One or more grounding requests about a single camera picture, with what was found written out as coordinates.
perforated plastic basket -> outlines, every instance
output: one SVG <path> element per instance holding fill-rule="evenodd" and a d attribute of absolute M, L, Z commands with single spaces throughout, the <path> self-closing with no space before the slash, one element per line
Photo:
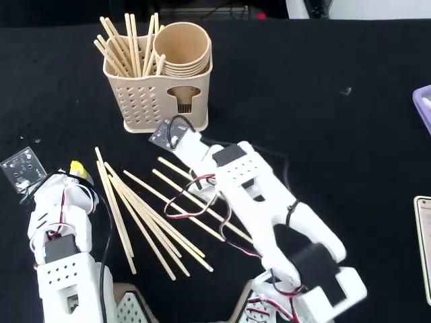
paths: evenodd
<path fill-rule="evenodd" d="M 143 61 L 147 36 L 139 37 L 138 43 L 139 55 Z M 111 39 L 108 40 L 108 45 L 115 51 Z M 208 125 L 209 76 L 212 69 L 211 56 L 208 66 L 200 75 L 188 78 L 164 75 L 126 78 L 116 76 L 106 59 L 103 62 L 103 72 L 123 115 L 124 128 L 130 133 L 152 133 L 162 120 L 178 113 L 184 114 L 198 131 L 205 129 Z M 178 105 L 176 97 L 168 93 L 169 89 L 180 86 L 196 87 L 200 90 L 200 93 L 191 99 L 191 108 L 187 109 L 189 113 L 183 113 L 184 109 Z"/>

hole pattern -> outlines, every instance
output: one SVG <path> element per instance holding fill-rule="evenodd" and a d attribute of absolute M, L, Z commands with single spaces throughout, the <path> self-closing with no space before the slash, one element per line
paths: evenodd
<path fill-rule="evenodd" d="M 155 87 L 116 87 L 115 90 L 127 124 L 158 124 L 162 120 Z"/>

chopstick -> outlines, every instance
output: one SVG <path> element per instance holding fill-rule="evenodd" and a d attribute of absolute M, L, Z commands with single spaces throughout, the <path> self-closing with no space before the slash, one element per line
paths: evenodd
<path fill-rule="evenodd" d="M 133 52 L 135 54 L 135 64 L 136 64 L 136 73 L 138 77 L 141 77 L 141 59 L 139 58 L 139 49 L 137 46 L 137 32 L 136 32 L 136 21 L 135 15 L 132 13 L 130 15 L 130 24 L 132 27 L 132 39 L 133 39 Z"/>
<path fill-rule="evenodd" d="M 132 29 L 131 29 L 131 24 L 130 24 L 130 15 L 128 13 L 125 13 L 124 19 L 126 21 L 127 39 L 129 41 L 129 50 L 130 50 L 130 58 L 132 61 L 133 76 L 136 77 L 137 72 L 136 72 L 135 49 L 133 47 L 133 37 L 132 37 Z"/>
<path fill-rule="evenodd" d="M 114 211 L 114 218 L 117 219 L 115 222 L 117 224 L 117 229 L 118 229 L 119 233 L 121 232 L 121 234 L 123 234 L 125 237 L 126 246 L 127 246 L 127 249 L 130 253 L 130 256 L 134 257 L 132 245 L 130 244 L 129 235 L 127 234 L 127 230 L 126 230 L 126 227 L 124 225 L 123 218 L 121 217 L 119 206 L 117 204 L 117 201 L 115 200 L 114 191 L 112 190 L 112 186 L 110 185 L 110 182 L 108 179 L 108 174 L 106 173 L 106 169 L 105 169 L 104 164 L 103 164 L 103 158 L 102 158 L 102 155 L 100 153 L 99 147 L 95 147 L 94 150 L 96 151 L 96 155 L 97 155 L 97 158 L 98 158 L 101 170 L 102 170 L 102 174 L 100 177 L 106 183 L 106 188 L 107 188 L 106 195 L 108 196 L 108 194 L 109 194 L 108 199 L 111 199 L 111 202 L 112 202 L 111 209 L 113 209 L 113 211 Z"/>
<path fill-rule="evenodd" d="M 151 207 L 146 204 L 136 193 L 130 190 L 132 195 L 148 210 L 151 216 L 154 216 L 154 221 L 158 221 L 161 227 L 165 229 L 165 231 L 175 240 L 177 241 L 199 264 L 201 264 L 205 269 L 209 272 L 213 272 L 214 269 L 206 262 L 202 257 L 205 255 L 200 251 L 197 247 L 195 247 L 188 239 L 186 239 L 182 234 L 180 234 L 175 228 L 173 228 L 169 222 L 167 222 L 161 215 L 157 214 Z M 202 257 L 198 255 L 192 248 L 195 248 L 197 252 L 202 254 Z"/>
<path fill-rule="evenodd" d="M 148 27 L 148 35 L 147 35 L 147 45 L 145 46 L 145 56 L 143 58 L 143 70 L 142 74 L 147 74 L 147 66 L 151 63 L 148 63 L 148 60 L 150 58 L 150 50 L 152 46 L 152 37 L 153 37 L 153 30 L 154 30 L 154 15 L 151 16 L 150 19 L 150 26 Z"/>
<path fill-rule="evenodd" d="M 106 49 L 99 43 L 98 40 L 95 40 L 94 45 L 96 45 L 97 49 L 102 53 L 104 58 L 109 62 L 109 65 L 115 70 L 115 73 L 125 77 L 126 74 L 122 72 L 120 67 L 115 63 L 114 59 L 109 55 L 109 53 L 106 51 Z"/>
<path fill-rule="evenodd" d="M 106 168 L 112 174 L 112 177 L 120 184 L 123 192 L 128 192 L 128 196 L 134 198 L 135 206 L 140 210 L 138 213 L 147 215 L 156 222 L 165 232 L 171 236 L 175 241 L 177 241 L 197 262 L 199 262 L 205 269 L 209 272 L 213 272 L 213 268 L 202 259 L 205 257 L 204 253 L 198 249 L 194 244 L 192 244 L 186 237 L 180 234 L 174 227 L 171 226 L 161 215 L 156 213 L 145 201 L 143 201 L 135 192 L 133 192 L 117 175 L 117 173 L 105 163 Z M 187 275 L 187 270 L 182 268 L 183 272 Z"/>
<path fill-rule="evenodd" d="M 100 164 L 99 161 L 96 162 L 96 165 L 97 165 L 97 169 L 99 171 L 99 175 L 100 175 L 100 179 L 102 181 L 103 188 L 105 190 L 106 197 L 108 198 L 108 203 L 109 203 L 110 208 L 112 210 L 112 214 L 114 215 L 115 211 L 114 211 L 114 207 L 113 207 L 111 195 L 110 195 L 109 189 L 108 189 L 108 187 L 110 185 L 106 181 L 106 178 L 104 177 L 104 175 L 106 175 L 106 171 L 105 171 L 103 165 Z M 130 270 L 131 270 L 132 274 L 136 275 L 136 268 L 135 268 L 135 265 L 133 264 L 133 260 L 132 260 L 132 257 L 130 255 L 130 251 L 129 251 L 128 247 L 127 247 L 126 237 L 124 236 L 124 234 L 122 233 L 122 231 L 119 229 L 118 218 L 116 216 L 114 216 L 114 221 L 115 221 L 115 225 L 117 227 L 117 231 L 119 232 L 119 235 L 120 235 L 121 244 L 123 245 L 123 249 L 124 249 L 124 252 L 126 254 L 126 258 L 127 258 L 127 262 L 129 263 Z"/>
<path fill-rule="evenodd" d="M 108 25 L 111 32 L 114 34 L 115 37 L 119 39 L 120 47 L 123 49 L 124 52 L 129 52 L 128 43 L 126 40 L 120 36 L 119 32 L 115 28 L 114 24 L 110 21 L 109 18 L 105 18 L 105 22 Z"/>
<path fill-rule="evenodd" d="M 143 182 L 142 180 L 140 180 L 138 177 L 132 175 L 131 173 L 129 173 L 126 170 L 124 170 L 123 173 L 126 174 L 128 177 L 130 177 L 132 180 L 134 180 L 136 183 L 138 183 L 139 185 L 141 185 L 142 187 L 146 188 L 148 191 L 150 191 L 151 193 L 153 193 L 154 195 L 156 195 L 162 201 L 164 201 L 166 203 L 169 203 L 169 199 L 166 196 L 164 196 L 162 193 L 158 192 L 157 190 L 155 190 L 151 186 L 147 185 L 145 182 Z M 173 207 L 174 209 L 176 209 L 178 212 L 186 213 L 186 211 L 184 209 L 180 208 L 175 203 L 171 203 L 171 207 Z M 197 224 L 199 227 L 201 227 L 202 229 L 204 229 L 206 232 L 208 232 L 212 236 L 216 237 L 218 240 L 224 242 L 224 239 L 223 239 L 223 237 L 220 234 L 218 234 L 217 232 L 215 232 L 214 230 L 212 230 L 212 228 L 208 227 L 206 224 L 202 223 L 200 220 L 196 219 L 195 217 L 189 217 L 189 219 L 192 222 L 194 222 L 195 224 Z"/>
<path fill-rule="evenodd" d="M 171 170 L 173 170 L 174 172 L 177 172 L 178 174 L 180 174 L 182 177 L 186 178 L 187 180 L 193 180 L 193 177 L 191 177 L 191 175 L 189 173 L 182 170 L 178 166 L 175 166 L 173 163 L 169 162 L 168 160 L 164 159 L 163 157 L 159 157 L 157 160 L 159 162 L 161 162 L 162 164 L 164 164 L 165 166 L 168 166 Z"/>
<path fill-rule="evenodd" d="M 162 54 L 162 56 L 160 56 L 159 63 L 157 64 L 156 75 L 160 75 L 162 73 L 163 64 L 164 64 L 165 59 L 166 59 L 166 55 Z"/>
<path fill-rule="evenodd" d="M 157 35 L 159 32 L 159 14 L 157 12 L 154 13 L 154 34 Z"/>
<path fill-rule="evenodd" d="M 100 17 L 100 22 L 102 23 L 103 28 L 106 30 L 106 33 L 108 34 L 109 38 L 111 39 L 111 42 L 114 44 L 115 49 L 120 54 L 120 58 L 123 60 L 125 66 L 126 66 L 126 69 L 128 69 L 131 72 L 132 68 L 130 67 L 130 64 L 127 61 L 127 58 L 124 55 L 123 51 L 121 50 L 121 47 L 120 47 L 119 43 L 117 42 L 117 39 L 116 39 L 114 33 L 108 27 L 106 20 L 103 17 Z"/>
<path fill-rule="evenodd" d="M 183 192 L 183 195 L 185 197 L 187 197 L 190 201 L 192 201 L 193 203 L 195 203 L 197 206 L 199 206 L 201 208 L 205 207 L 205 205 L 200 200 L 196 199 L 192 194 L 190 194 L 186 190 L 183 190 L 179 185 L 175 184 L 171 179 L 169 179 L 168 177 L 166 177 L 165 175 L 163 175 L 158 170 L 152 170 L 152 172 L 158 178 L 160 178 L 161 180 L 165 181 L 165 183 L 171 185 L 171 187 L 173 187 L 178 192 Z M 224 221 L 224 218 L 221 215 L 217 214 L 216 212 L 214 212 L 210 208 L 207 209 L 207 212 L 209 214 L 211 214 L 213 217 L 215 217 L 218 221 L 220 221 L 220 222 Z M 233 232 L 235 232 L 236 234 L 238 234 L 240 237 L 242 237 L 243 239 L 245 239 L 247 242 L 250 242 L 251 244 L 253 243 L 253 241 L 251 240 L 250 237 L 248 237 L 244 232 L 242 232 L 241 230 L 239 230 L 235 225 L 231 224 L 230 222 L 226 223 L 226 227 L 228 227 L 229 229 L 231 229 Z"/>
<path fill-rule="evenodd" d="M 106 169 L 111 173 L 112 177 L 120 184 L 121 188 L 124 188 L 123 192 L 127 192 L 129 190 L 129 187 L 121 180 L 121 178 L 117 175 L 117 173 L 113 170 L 113 168 L 105 162 L 105 167 Z M 169 248 L 179 257 L 181 258 L 181 254 L 178 251 L 178 249 L 175 248 L 175 246 L 170 242 L 170 240 L 165 236 L 165 234 L 162 232 L 162 230 L 159 229 L 159 227 L 156 225 L 156 223 L 154 223 L 151 219 L 151 217 L 146 215 L 147 212 L 145 212 L 144 215 L 139 214 L 139 216 L 141 217 L 145 217 L 143 218 L 143 220 L 145 222 L 147 222 L 147 219 L 149 219 L 149 223 L 148 226 L 150 227 L 150 229 L 153 231 L 154 235 L 159 235 L 163 241 L 169 246 Z"/>
<path fill-rule="evenodd" d="M 105 39 L 103 39 L 102 35 L 97 35 L 97 39 L 102 44 L 103 48 L 107 51 L 108 55 L 112 57 L 117 67 L 120 69 L 122 76 L 129 76 L 126 69 L 124 68 L 123 64 L 121 64 L 118 57 L 115 55 L 114 51 L 108 46 L 108 44 L 105 42 Z"/>
<path fill-rule="evenodd" d="M 133 220 L 135 220 L 136 225 L 138 226 L 138 228 L 141 230 L 143 236 L 145 237 L 145 239 L 147 240 L 148 244 L 151 246 L 152 250 L 154 251 L 154 253 L 156 254 L 158 260 L 160 261 L 160 263 L 162 264 L 163 268 L 165 269 L 166 273 L 168 274 L 168 276 L 175 281 L 176 277 L 174 275 L 174 273 L 172 272 L 172 269 L 169 267 L 168 263 L 166 262 L 166 260 L 163 258 L 162 254 L 160 253 L 160 251 L 158 250 L 157 246 L 154 244 L 154 241 L 151 239 L 150 235 L 148 234 L 147 230 L 144 228 L 144 226 L 142 225 L 142 223 L 140 222 L 140 220 L 138 219 L 136 213 L 134 212 L 134 210 L 132 209 L 132 206 L 129 204 L 129 201 L 126 199 L 125 196 L 125 192 L 123 192 L 123 190 L 120 188 L 119 184 L 116 182 L 116 180 L 114 180 L 114 178 L 110 175 L 109 176 L 109 180 L 112 183 L 112 185 L 114 186 L 117 194 L 120 196 L 120 199 L 122 200 L 122 202 L 124 203 L 124 205 L 126 206 L 126 209 L 129 211 L 130 215 L 132 216 Z"/>

paper cup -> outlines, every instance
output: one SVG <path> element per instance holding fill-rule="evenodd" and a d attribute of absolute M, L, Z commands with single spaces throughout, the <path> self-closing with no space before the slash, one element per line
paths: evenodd
<path fill-rule="evenodd" d="M 167 25 L 154 38 L 154 50 L 158 60 L 166 55 L 165 65 L 187 68 L 199 64 L 209 54 L 210 40 L 207 32 L 190 22 Z"/>

black tablecloth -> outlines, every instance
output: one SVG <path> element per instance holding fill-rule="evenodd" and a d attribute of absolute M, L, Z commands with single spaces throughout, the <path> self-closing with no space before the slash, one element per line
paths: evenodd
<path fill-rule="evenodd" d="M 431 195 L 431 139 L 411 100 L 414 89 L 431 83 L 431 22 L 203 26 L 214 59 L 205 135 L 289 155 L 293 193 L 341 238 L 344 264 L 355 267 L 368 288 L 367 299 L 339 322 L 431 319 L 413 214 L 414 196 Z M 115 169 L 172 196 L 151 175 L 154 167 L 171 174 L 156 161 L 168 155 L 147 143 L 147 135 L 123 128 L 92 44 L 98 33 L 100 26 L 0 30 L 0 159 L 29 145 L 48 171 L 78 159 L 97 178 L 98 145 Z M 282 162 L 265 158 L 279 174 Z M 161 202 L 131 185 L 162 210 Z M 18 205 L 5 177 L 0 186 L 2 322 L 42 322 L 26 236 L 31 208 Z M 100 259 L 107 235 L 102 207 L 91 219 L 93 255 Z M 174 225 L 201 246 L 215 271 L 185 255 L 191 278 L 175 269 L 172 282 L 126 213 L 125 221 L 138 274 L 130 273 L 117 237 L 108 265 L 115 281 L 139 287 L 162 322 L 227 319 L 246 281 L 261 272 L 257 259 L 183 220 Z M 207 215 L 203 221 L 216 227 Z"/>

